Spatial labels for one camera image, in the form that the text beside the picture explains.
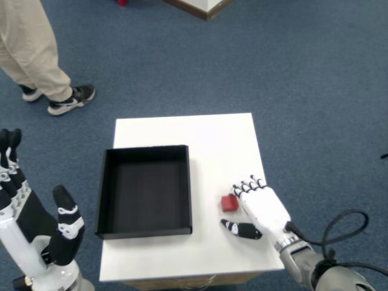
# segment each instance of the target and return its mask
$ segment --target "robotic hand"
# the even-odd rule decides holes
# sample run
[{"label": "robotic hand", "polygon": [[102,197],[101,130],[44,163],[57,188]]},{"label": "robotic hand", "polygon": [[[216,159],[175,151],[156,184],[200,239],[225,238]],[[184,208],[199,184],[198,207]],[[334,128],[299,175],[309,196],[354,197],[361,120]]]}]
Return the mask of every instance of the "robotic hand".
[{"label": "robotic hand", "polygon": [[16,290],[94,291],[74,257],[84,233],[78,206],[63,186],[53,194],[58,222],[43,208],[20,169],[21,131],[0,132],[0,240],[25,276]]},{"label": "robotic hand", "polygon": [[[359,273],[344,267],[346,264],[337,264],[333,259],[327,259],[324,249],[323,256],[315,253],[301,235],[290,231],[287,227],[290,225],[290,215],[276,193],[263,180],[253,175],[250,178],[233,185],[232,192],[239,198],[240,205],[253,224],[238,224],[222,219],[221,223],[229,231],[236,236],[252,239],[258,239],[260,236],[257,233],[260,231],[279,252],[281,261],[293,279],[310,290],[375,291]],[[326,243],[335,241],[339,240],[332,239]]]}]

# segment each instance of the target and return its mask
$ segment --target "red cube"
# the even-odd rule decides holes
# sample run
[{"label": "red cube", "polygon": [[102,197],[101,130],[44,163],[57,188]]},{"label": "red cube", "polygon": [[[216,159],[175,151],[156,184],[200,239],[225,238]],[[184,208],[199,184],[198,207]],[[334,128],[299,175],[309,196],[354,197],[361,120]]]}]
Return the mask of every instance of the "red cube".
[{"label": "red cube", "polygon": [[236,211],[238,209],[237,197],[233,194],[222,196],[221,205],[223,212]]}]

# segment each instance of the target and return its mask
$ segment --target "wire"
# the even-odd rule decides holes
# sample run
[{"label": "wire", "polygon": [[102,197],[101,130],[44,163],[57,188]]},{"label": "wire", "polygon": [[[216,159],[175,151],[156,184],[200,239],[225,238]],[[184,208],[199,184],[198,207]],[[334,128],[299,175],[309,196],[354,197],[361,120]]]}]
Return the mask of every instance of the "wire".
[{"label": "wire", "polygon": [[[343,219],[345,216],[351,215],[351,214],[361,214],[364,217],[364,223],[361,227],[357,228],[356,230],[346,233],[344,235],[338,236],[333,239],[328,239],[330,231],[334,228],[335,224],[337,224],[341,219]],[[325,261],[331,263],[332,266],[341,266],[341,267],[360,267],[365,269],[371,269],[376,272],[382,273],[383,275],[388,276],[388,270],[367,264],[367,263],[358,263],[358,262],[344,262],[344,263],[338,263],[335,259],[335,251],[333,249],[330,249],[329,252],[327,252],[327,245],[338,243],[340,241],[344,241],[345,239],[349,239],[359,233],[361,233],[369,224],[369,216],[366,212],[362,210],[357,209],[349,209],[342,211],[339,215],[337,215],[325,228],[325,231],[323,233],[323,238],[321,242],[317,241],[311,241],[307,239],[304,234],[300,231],[299,228],[297,228],[294,223],[291,221],[287,222],[286,224],[286,230],[293,232],[296,234],[299,238],[303,239],[309,244],[313,244],[315,246],[321,246],[322,247],[322,254]]]}]

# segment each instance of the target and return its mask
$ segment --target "black sneaker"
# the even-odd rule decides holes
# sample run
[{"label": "black sneaker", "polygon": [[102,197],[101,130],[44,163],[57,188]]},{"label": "black sneaker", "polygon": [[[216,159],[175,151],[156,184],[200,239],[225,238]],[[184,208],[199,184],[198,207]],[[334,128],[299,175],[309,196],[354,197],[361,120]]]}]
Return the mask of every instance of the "black sneaker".
[{"label": "black sneaker", "polygon": [[25,85],[19,85],[23,90],[22,98],[24,101],[33,102],[43,95],[43,92],[39,89],[30,89]]},{"label": "black sneaker", "polygon": [[71,111],[76,107],[82,107],[88,104],[95,96],[96,89],[93,85],[84,85],[73,88],[73,94],[69,99],[62,102],[50,101],[47,111],[51,115],[61,115]]}]

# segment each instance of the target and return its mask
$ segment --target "black box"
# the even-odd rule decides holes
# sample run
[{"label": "black box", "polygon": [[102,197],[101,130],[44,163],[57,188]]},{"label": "black box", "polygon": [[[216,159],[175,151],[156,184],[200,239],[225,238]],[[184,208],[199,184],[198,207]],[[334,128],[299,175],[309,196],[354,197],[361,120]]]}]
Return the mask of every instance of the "black box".
[{"label": "black box", "polygon": [[191,232],[188,146],[105,151],[98,236],[117,239]]}]

